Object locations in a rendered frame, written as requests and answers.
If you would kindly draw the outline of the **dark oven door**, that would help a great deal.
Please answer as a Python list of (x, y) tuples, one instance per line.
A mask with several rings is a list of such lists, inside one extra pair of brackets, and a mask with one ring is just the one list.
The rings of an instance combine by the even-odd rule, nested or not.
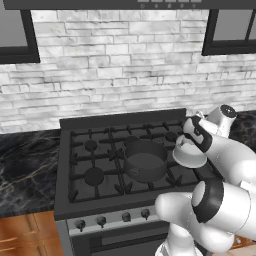
[(149, 229), (139, 232), (128, 232), (127, 234), (108, 234), (94, 236), (76, 236), (72, 238), (74, 255), (75, 256), (91, 256), (90, 249), (94, 247), (100, 247), (103, 245), (113, 244), (117, 242), (135, 240), (143, 237), (167, 234), (166, 228)]

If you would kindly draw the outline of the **black framed glass cupboard door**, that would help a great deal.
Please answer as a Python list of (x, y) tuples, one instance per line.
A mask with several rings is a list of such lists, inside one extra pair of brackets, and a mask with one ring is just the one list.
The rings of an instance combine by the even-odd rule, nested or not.
[(0, 65), (39, 62), (31, 12), (0, 8)]
[(256, 54), (256, 9), (210, 10), (203, 56)]

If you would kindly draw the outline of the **black gas stove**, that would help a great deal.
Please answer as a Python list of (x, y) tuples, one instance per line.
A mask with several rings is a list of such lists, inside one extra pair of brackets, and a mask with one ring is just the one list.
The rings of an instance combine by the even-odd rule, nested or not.
[[(170, 156), (176, 138), (182, 134), (184, 109), (125, 113), (62, 119), (60, 151), (54, 204), (54, 218), (64, 256), (75, 256), (72, 238), (108, 234), (127, 234), (166, 228), (155, 213), (156, 197), (166, 192), (191, 192), (205, 179), (218, 179), (211, 163), (188, 169), (173, 158), (167, 161), (166, 174), (158, 181), (140, 183), (124, 171), (124, 151), (137, 141), (154, 141)], [(148, 219), (141, 216), (150, 210)], [(122, 214), (129, 212), (131, 221)], [(96, 218), (104, 216), (101, 227)], [(74, 225), (84, 220), (80, 232)]]

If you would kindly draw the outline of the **dark grey cooking pot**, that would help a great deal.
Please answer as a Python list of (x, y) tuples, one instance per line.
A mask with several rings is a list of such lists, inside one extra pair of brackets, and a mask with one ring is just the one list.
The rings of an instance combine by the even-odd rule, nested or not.
[(124, 151), (124, 171), (140, 183), (161, 179), (167, 170), (168, 152), (154, 141), (138, 140)]

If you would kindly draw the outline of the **dark grey range hood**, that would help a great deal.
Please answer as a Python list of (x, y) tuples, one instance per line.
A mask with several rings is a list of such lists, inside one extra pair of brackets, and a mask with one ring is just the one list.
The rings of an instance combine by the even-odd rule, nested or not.
[(3, 0), (6, 10), (256, 9), (256, 0)]

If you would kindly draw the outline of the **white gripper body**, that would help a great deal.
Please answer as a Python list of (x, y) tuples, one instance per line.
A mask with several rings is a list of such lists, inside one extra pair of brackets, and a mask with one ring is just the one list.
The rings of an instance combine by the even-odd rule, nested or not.
[(206, 155), (184, 135), (177, 138), (172, 156), (179, 165), (186, 168), (200, 168), (207, 162)]

